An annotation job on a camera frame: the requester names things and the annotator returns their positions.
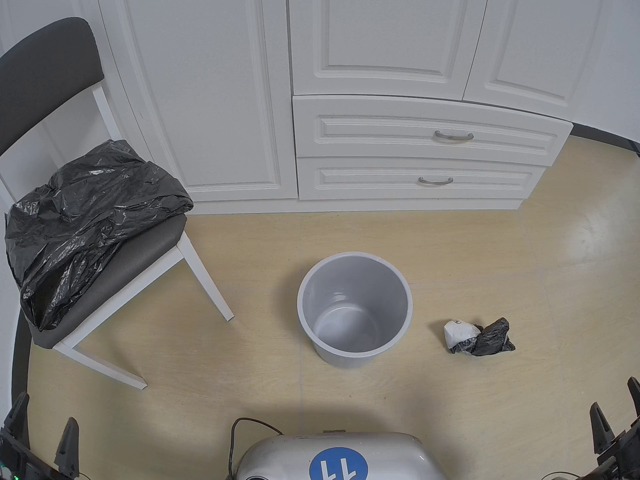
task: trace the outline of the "gray plastic bin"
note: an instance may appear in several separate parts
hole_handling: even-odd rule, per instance
[[[353,368],[393,347],[409,327],[409,284],[388,261],[364,252],[326,258],[305,276],[298,317],[327,363]]]

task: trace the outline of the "small crumpled plastic bag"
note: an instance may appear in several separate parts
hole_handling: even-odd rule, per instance
[[[180,181],[124,140],[63,165],[5,217],[24,315],[39,330],[55,328],[125,240],[191,208]]]
[[[509,341],[509,322],[498,318],[491,325],[469,324],[451,320],[444,326],[444,338],[452,354],[462,352],[472,356],[489,356],[498,352],[516,350]]]

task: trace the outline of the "wooden floor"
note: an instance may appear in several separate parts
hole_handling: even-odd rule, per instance
[[[33,347],[32,448],[52,463],[69,416],[93,480],[226,476],[235,418],[290,434],[413,434],[453,479],[537,480],[596,466],[589,407],[615,432],[640,376],[640,159],[570,137],[518,211],[189,217],[187,233],[236,318],[184,262],[83,346],[144,377],[137,391]],[[304,274],[336,252],[393,263],[410,283],[409,331],[373,363],[325,364],[301,334]],[[442,326],[504,316],[516,351],[451,355]],[[237,457],[269,435],[238,427]]]

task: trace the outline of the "white chair frame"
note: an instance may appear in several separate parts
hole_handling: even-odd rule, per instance
[[[98,84],[94,85],[92,87],[92,92],[93,98],[98,105],[98,110],[100,110],[102,120],[107,126],[109,136],[113,140],[121,140],[122,135],[102,89],[102,83],[98,82]],[[4,199],[7,206],[11,206],[15,202],[14,198],[11,196],[11,192],[9,192],[1,177],[0,197]],[[223,299],[217,286],[213,283],[213,280],[202,264],[202,261],[193,248],[187,234],[183,231],[178,244],[172,247],[171,250],[165,252],[164,255],[158,258],[158,260],[144,270],[144,272],[136,276],[132,281],[130,281],[130,283],[124,286],[123,289],[116,293],[116,295],[112,296],[107,300],[107,302],[102,304],[100,308],[96,309],[96,311],[85,318],[84,322],[78,325],[75,331],[71,332],[71,334],[54,346],[55,350],[75,361],[78,361],[80,364],[89,366],[89,368],[107,375],[108,377],[124,382],[124,384],[128,384],[138,389],[146,388],[147,383],[141,377],[126,372],[122,368],[82,350],[78,345],[94,329],[96,329],[98,325],[116,313],[116,311],[124,306],[124,304],[133,299],[135,295],[144,290],[144,288],[153,283],[153,281],[162,276],[162,274],[182,259],[187,261],[187,265],[189,265],[205,292],[207,292],[207,295],[209,295],[213,304],[215,304],[220,313],[222,313],[225,320],[231,320],[231,318],[234,317],[234,314],[231,313],[231,309],[229,309],[229,306]]]

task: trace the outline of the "cable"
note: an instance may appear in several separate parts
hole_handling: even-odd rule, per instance
[[[580,478],[580,475],[576,475],[575,473],[569,473],[569,471],[554,471],[553,473],[549,473],[548,475],[544,475],[542,478],[540,478],[540,480],[545,480],[545,478],[547,478],[548,476],[551,475],[555,475],[558,473],[562,473],[563,475],[571,475],[571,476],[575,476],[576,478]]]
[[[282,432],[280,432],[276,427],[273,427],[268,423],[265,423],[264,421],[256,420],[254,418],[238,418],[235,421],[235,423],[231,426],[231,446],[229,446],[229,478],[228,480],[234,480],[234,473],[232,470],[232,465],[234,462],[234,442],[236,440],[236,425],[238,425],[240,421],[253,421],[254,423],[260,423],[260,425],[269,427],[274,432],[277,432],[279,436],[282,435]]]

